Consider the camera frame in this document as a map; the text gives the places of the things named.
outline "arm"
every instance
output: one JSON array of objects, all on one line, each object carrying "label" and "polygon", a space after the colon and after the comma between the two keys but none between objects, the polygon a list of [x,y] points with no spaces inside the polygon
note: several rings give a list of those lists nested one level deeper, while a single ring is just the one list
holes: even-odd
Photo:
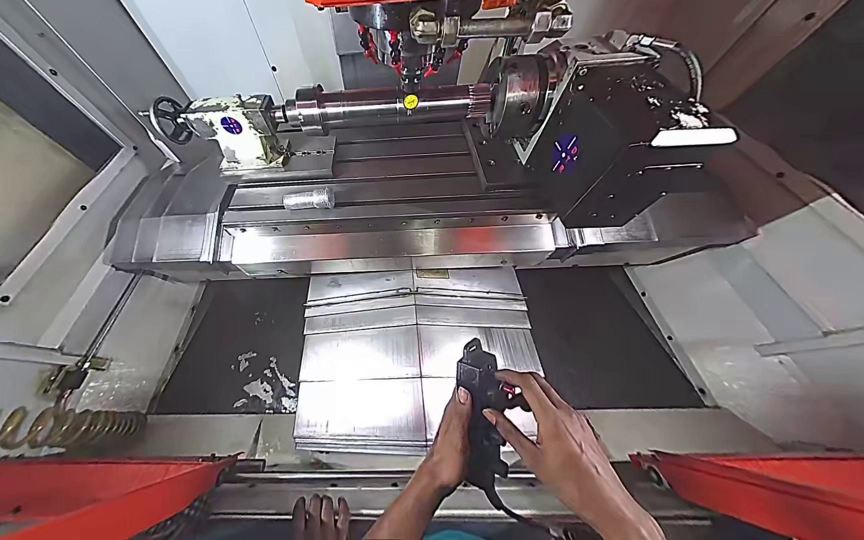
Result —
[{"label": "arm", "polygon": [[422,538],[432,516],[466,477],[469,419],[473,404],[457,388],[445,407],[432,448],[402,493],[366,533],[366,538]]},{"label": "arm", "polygon": [[588,418],[539,374],[503,370],[495,375],[522,388],[538,424],[539,442],[501,412],[483,413],[543,485],[605,540],[665,540],[656,520],[622,485]]}]

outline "cable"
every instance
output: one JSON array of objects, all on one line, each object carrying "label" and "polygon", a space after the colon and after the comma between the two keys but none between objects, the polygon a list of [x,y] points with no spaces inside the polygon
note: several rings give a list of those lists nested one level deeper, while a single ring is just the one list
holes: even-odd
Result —
[{"label": "cable", "polygon": [[689,85],[689,93],[692,95],[692,99],[695,101],[702,100],[702,64],[699,63],[699,56],[695,55],[689,49],[684,48],[682,45],[676,43],[676,46],[672,49],[681,60],[685,63],[685,67],[688,69],[688,85]]},{"label": "cable", "polygon": [[556,538],[556,539],[560,539],[560,540],[567,540],[566,535],[563,534],[560,530],[556,530],[556,529],[552,528],[551,526],[545,525],[545,524],[543,524],[539,521],[536,521],[532,518],[527,518],[525,516],[522,516],[522,515],[516,513],[515,510],[512,510],[510,507],[506,506],[505,502],[503,502],[502,499],[499,498],[498,492],[496,491],[496,486],[490,486],[487,489],[483,489],[482,491],[485,492],[486,499],[488,499],[488,502],[491,503],[491,505],[493,507],[495,507],[496,510],[501,510],[503,513],[505,513],[505,515],[509,516],[511,519],[518,521],[522,525],[531,527],[533,529],[538,529],[539,531],[542,531],[542,532],[548,534],[552,538]]},{"label": "cable", "polygon": [[629,45],[656,47],[677,54],[678,57],[681,58],[682,62],[685,63],[685,69],[688,70],[688,93],[696,102],[702,100],[702,63],[699,61],[698,55],[695,55],[695,53],[686,47],[683,47],[682,43],[679,43],[678,41],[665,39],[663,37],[655,37],[654,35],[633,35],[627,42],[627,46]]}]

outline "white enclosure wall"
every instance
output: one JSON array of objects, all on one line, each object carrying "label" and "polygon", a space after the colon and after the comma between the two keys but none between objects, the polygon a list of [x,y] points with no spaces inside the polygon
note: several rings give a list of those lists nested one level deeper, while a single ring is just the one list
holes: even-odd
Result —
[{"label": "white enclosure wall", "polygon": [[122,3],[192,99],[342,90],[329,12],[302,0]]},{"label": "white enclosure wall", "polygon": [[720,405],[776,441],[864,449],[864,217],[825,197],[629,273]]}]

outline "metal shaft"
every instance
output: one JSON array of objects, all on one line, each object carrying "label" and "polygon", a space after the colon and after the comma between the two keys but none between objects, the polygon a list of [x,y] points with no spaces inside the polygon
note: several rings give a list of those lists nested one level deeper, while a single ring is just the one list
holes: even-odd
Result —
[{"label": "metal shaft", "polygon": [[416,95],[418,103],[410,110],[398,88],[323,92],[306,86],[295,91],[294,100],[286,100],[275,120],[323,136],[340,128],[485,117],[492,105],[488,84],[429,87]]},{"label": "metal shaft", "polygon": [[459,39],[528,36],[532,21],[519,17],[466,19],[459,22]]}]

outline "coiled hose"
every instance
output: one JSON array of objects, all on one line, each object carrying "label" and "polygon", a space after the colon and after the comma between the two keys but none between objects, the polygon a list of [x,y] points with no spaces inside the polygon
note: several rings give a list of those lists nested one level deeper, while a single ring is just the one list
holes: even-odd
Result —
[{"label": "coiled hose", "polygon": [[682,46],[682,43],[665,39],[664,37],[656,37],[654,35],[636,34],[630,38],[630,45],[642,45],[645,47],[655,47],[665,49],[677,54],[681,61],[685,64],[688,70],[688,93],[689,97],[696,102],[702,101],[702,62],[699,61],[699,56]]},{"label": "coiled hose", "polygon": [[15,450],[24,445],[32,449],[88,447],[133,436],[146,424],[142,412],[75,411],[51,406],[39,412],[23,434],[22,425],[28,416],[29,410],[24,406],[8,413],[0,427],[1,449]]}]

